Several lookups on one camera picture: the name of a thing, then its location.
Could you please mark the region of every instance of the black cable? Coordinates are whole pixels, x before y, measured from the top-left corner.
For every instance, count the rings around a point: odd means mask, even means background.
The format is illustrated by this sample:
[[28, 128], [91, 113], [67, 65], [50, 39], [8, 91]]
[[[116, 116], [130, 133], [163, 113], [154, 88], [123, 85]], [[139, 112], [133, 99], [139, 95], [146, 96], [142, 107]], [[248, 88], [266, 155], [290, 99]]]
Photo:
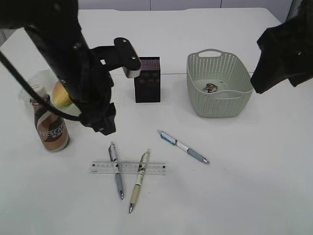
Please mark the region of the black cable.
[[58, 115], [62, 118], [72, 120], [72, 121], [82, 121], [78, 116], [72, 116], [66, 113], [57, 110], [50, 104], [46, 103], [44, 99], [42, 99], [25, 81], [22, 75], [16, 70], [16, 68], [11, 64], [11, 62], [4, 56], [4, 54], [0, 51], [0, 62], [6, 67], [6, 69], [12, 74], [12, 76], [17, 80], [17, 82], [24, 88], [24, 90], [38, 103], [43, 105], [47, 110]]

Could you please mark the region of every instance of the white table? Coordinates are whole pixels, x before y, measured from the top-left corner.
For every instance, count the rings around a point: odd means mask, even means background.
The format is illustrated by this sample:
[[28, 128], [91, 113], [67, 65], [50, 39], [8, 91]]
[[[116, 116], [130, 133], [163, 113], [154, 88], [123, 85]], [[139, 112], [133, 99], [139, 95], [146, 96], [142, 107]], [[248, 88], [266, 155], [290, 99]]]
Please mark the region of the white table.
[[[207, 33], [188, 34], [202, 28], [199, 19]], [[91, 47], [125, 36], [139, 55], [160, 55], [164, 73], [184, 73], [187, 54], [208, 47], [238, 54], [252, 70], [259, 55], [255, 41], [278, 24], [264, 9], [81, 11], [80, 22]], [[149, 36], [135, 35], [130, 26], [138, 22], [137, 30]], [[22, 30], [1, 50], [26, 78], [47, 68]], [[2, 65], [0, 78], [1, 235], [307, 235], [313, 230], [313, 81], [298, 88], [285, 81], [253, 94], [238, 117], [206, 119], [193, 111], [185, 74], [162, 75], [159, 104], [135, 104], [133, 81], [115, 75], [117, 132], [105, 137], [67, 122], [71, 142], [51, 154], [17, 100], [19, 85]], [[211, 165], [161, 140], [157, 129], [177, 136]], [[151, 162], [170, 166], [167, 176], [145, 177], [132, 214], [136, 176], [124, 175], [121, 201], [113, 175], [88, 174], [91, 161], [109, 160], [112, 140], [121, 160], [138, 161], [150, 148]]]

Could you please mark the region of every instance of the basket handle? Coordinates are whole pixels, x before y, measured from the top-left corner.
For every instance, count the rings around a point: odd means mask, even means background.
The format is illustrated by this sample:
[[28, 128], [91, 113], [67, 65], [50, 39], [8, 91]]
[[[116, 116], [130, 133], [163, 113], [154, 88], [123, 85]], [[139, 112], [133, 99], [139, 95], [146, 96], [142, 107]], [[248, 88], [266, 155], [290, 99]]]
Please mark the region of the basket handle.
[[[217, 52], [220, 55], [219, 56], [200, 56], [200, 54], [204, 52]], [[217, 50], [217, 49], [205, 49], [205, 50], [198, 51], [195, 54], [200, 58], [214, 58], [214, 57], [221, 57], [223, 54], [225, 54], [225, 52], [221, 50]]]

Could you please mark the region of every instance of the beige pen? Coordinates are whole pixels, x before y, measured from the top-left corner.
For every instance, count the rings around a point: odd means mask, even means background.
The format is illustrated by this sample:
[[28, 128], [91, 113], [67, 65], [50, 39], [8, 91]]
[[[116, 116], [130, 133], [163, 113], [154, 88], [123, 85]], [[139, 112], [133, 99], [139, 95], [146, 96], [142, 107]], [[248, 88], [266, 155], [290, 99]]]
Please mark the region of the beige pen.
[[141, 188], [141, 184], [142, 184], [142, 180], [143, 177], [145, 175], [146, 172], [146, 167], [148, 166], [148, 162], [149, 162], [149, 158], [150, 158], [150, 150], [148, 149], [141, 157], [140, 160], [140, 164], [139, 164], [139, 168], [138, 168], [138, 178], [137, 178], [137, 182], [135, 184], [134, 190], [133, 190], [133, 194], [132, 194], [132, 198], [131, 198], [131, 202], [129, 205], [129, 213], [132, 213], [132, 211], [134, 210], [137, 200], [138, 200], [138, 196], [140, 193], [140, 188]]

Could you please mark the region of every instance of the yellow fruit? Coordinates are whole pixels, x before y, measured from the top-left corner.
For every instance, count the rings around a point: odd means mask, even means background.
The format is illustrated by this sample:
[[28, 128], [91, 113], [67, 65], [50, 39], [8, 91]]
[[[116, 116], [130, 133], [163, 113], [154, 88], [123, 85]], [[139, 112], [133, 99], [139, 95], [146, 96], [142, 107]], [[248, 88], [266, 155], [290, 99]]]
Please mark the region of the yellow fruit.
[[61, 82], [57, 82], [54, 86], [52, 102], [57, 106], [65, 106], [72, 103]]

